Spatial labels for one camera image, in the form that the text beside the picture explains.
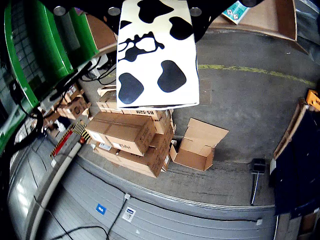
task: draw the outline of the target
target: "concrete floor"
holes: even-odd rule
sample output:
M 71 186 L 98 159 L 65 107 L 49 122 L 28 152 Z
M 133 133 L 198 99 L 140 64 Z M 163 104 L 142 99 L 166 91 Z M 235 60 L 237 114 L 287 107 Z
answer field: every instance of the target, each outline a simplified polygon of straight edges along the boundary
M 121 166 L 114 167 L 93 155 L 89 146 L 83 147 L 79 155 L 160 193 L 217 205 L 250 205 L 252 175 L 248 163 L 253 158 L 272 158 L 298 99 L 305 97 L 308 88 L 315 88 L 320 67 L 284 40 L 244 32 L 206 33 L 197 43 L 197 58 L 200 105 L 176 109 L 173 120 L 177 137 L 184 135 L 190 117 L 229 130 L 217 145 L 209 170 L 200 172 L 171 163 L 168 172 L 152 179 Z M 92 102 L 90 111 L 94 115 L 99 111 L 95 102 L 100 85 L 80 84 Z M 256 205 L 274 204 L 268 180 L 266 172 L 260 178 Z

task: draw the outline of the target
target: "green panel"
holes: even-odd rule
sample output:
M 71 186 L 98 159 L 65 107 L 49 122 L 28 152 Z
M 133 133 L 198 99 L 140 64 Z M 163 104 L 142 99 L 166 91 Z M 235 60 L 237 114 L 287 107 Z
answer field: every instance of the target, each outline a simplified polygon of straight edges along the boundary
M 17 57 L 15 45 L 13 42 L 12 27 L 11 27 L 11 2 L 8 4 L 6 9 L 4 10 L 4 34 L 5 34 L 6 47 L 8 50 L 8 55 L 9 55 L 10 63 L 12 65 L 13 73 L 17 81 L 19 82 L 26 99 L 28 100 L 32 108 L 35 108 L 39 104 L 39 102 L 32 88 L 29 86 L 27 79 L 25 78 L 24 72 L 21 68 L 19 59 Z
M 86 61 L 89 61 L 99 51 L 92 37 L 87 17 L 85 14 L 77 15 L 76 10 L 72 8 L 69 11 L 72 25 L 80 43 L 80 48 L 71 52 L 69 57 L 74 67 L 78 67 Z
M 25 23 L 45 79 L 54 86 L 74 69 L 61 42 L 54 15 L 38 0 L 24 1 Z

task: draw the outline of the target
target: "open cardboard box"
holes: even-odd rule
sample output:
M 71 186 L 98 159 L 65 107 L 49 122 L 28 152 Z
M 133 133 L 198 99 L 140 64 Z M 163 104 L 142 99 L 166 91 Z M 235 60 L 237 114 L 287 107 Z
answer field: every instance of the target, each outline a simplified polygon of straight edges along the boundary
M 249 9 L 238 25 L 222 15 L 209 29 L 242 30 L 297 42 L 297 18 L 293 0 L 264 0 Z
M 229 131 L 202 121 L 190 118 L 179 151 L 172 145 L 170 156 L 174 163 L 205 171 L 214 160 L 216 145 Z

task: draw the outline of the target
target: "cardboard box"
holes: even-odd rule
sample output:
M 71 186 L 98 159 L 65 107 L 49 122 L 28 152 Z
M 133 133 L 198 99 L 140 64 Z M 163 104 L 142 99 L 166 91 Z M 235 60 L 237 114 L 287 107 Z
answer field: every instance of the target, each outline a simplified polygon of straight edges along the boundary
M 116 149 L 143 156 L 156 134 L 149 116 L 99 112 L 86 126 L 90 136 L 100 142 L 110 141 Z
M 249 9 L 238 25 L 218 16 L 210 29 L 241 30 L 297 41 L 296 9 L 293 0 L 264 0 Z
M 68 105 L 62 105 L 57 108 L 57 112 L 68 119 L 77 119 L 87 109 L 87 103 L 83 97 L 76 97 Z
M 117 50 L 117 40 L 114 32 L 100 19 L 86 14 L 91 34 L 99 53 L 111 53 Z
M 48 115 L 50 113 L 52 113 L 52 111 L 49 111 L 49 113 L 46 112 L 44 115 Z M 43 127 L 53 130 L 54 129 L 53 124 L 59 117 L 60 117 L 60 114 L 57 111 L 57 112 L 54 112 L 51 116 L 44 118 Z
M 171 126 L 171 118 L 170 115 L 163 115 L 159 120 L 153 120 L 153 124 L 155 127 L 155 132 L 157 134 L 164 134 L 166 129 Z
M 133 115 L 150 116 L 152 120 L 160 120 L 163 116 L 169 117 L 170 111 L 158 111 L 158 110 L 128 110 Z
M 156 134 L 156 140 L 150 145 L 144 156 L 130 154 L 126 151 L 115 148 L 107 149 L 104 144 L 97 144 L 94 153 L 97 153 L 110 162 L 131 169 L 138 173 L 157 178 L 164 166 L 165 159 L 168 155 L 168 142 L 173 137 L 173 131 L 168 128 L 166 134 Z
M 170 157 L 170 154 L 168 153 L 168 154 L 166 155 L 165 159 L 164 159 L 164 163 L 163 163 L 161 172 L 166 172 L 166 171 L 168 171 L 170 161 L 171 161 L 171 157 Z
M 132 115 L 150 116 L 154 123 L 155 133 L 157 134 L 164 134 L 168 125 L 171 124 L 171 115 L 169 110 L 158 111 L 158 110 L 135 109 L 135 110 L 127 110 L 127 111 L 129 111 Z
M 107 91 L 99 101 L 96 102 L 101 109 L 117 109 L 117 92 L 116 90 Z
M 64 98 L 61 102 L 63 105 L 71 103 L 78 95 L 81 95 L 81 92 L 76 84 L 73 84 L 69 90 L 64 95 Z
M 229 131 L 190 118 L 179 151 L 172 145 L 170 155 L 174 163 L 205 171 L 213 164 L 216 145 Z
M 96 91 L 100 97 L 102 97 L 106 92 L 116 90 L 116 85 L 106 85 L 104 87 L 99 87 Z

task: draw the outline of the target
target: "white label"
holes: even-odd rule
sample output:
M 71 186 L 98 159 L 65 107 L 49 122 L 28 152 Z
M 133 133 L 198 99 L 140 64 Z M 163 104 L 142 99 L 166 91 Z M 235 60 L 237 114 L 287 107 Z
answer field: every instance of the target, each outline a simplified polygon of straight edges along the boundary
M 166 157 L 165 157 L 165 160 L 164 160 L 164 163 L 165 163 L 165 165 L 167 165 L 167 163 L 169 162 L 169 156 L 167 155 Z
M 107 144 L 104 144 L 104 143 L 100 143 L 99 147 L 102 148 L 102 149 L 105 149 L 107 151 L 109 151 L 111 149 L 110 145 L 107 145 Z
M 98 133 L 95 133 L 93 131 L 89 131 L 89 132 L 91 137 L 97 142 L 104 143 L 104 144 L 106 143 Z
M 135 214 L 136 214 L 136 210 L 132 209 L 131 207 L 127 207 L 124 214 L 122 215 L 122 218 L 128 221 L 129 223 L 131 223 Z
M 116 148 L 116 149 L 121 149 L 120 144 L 116 143 L 116 142 L 112 142 L 112 145 Z

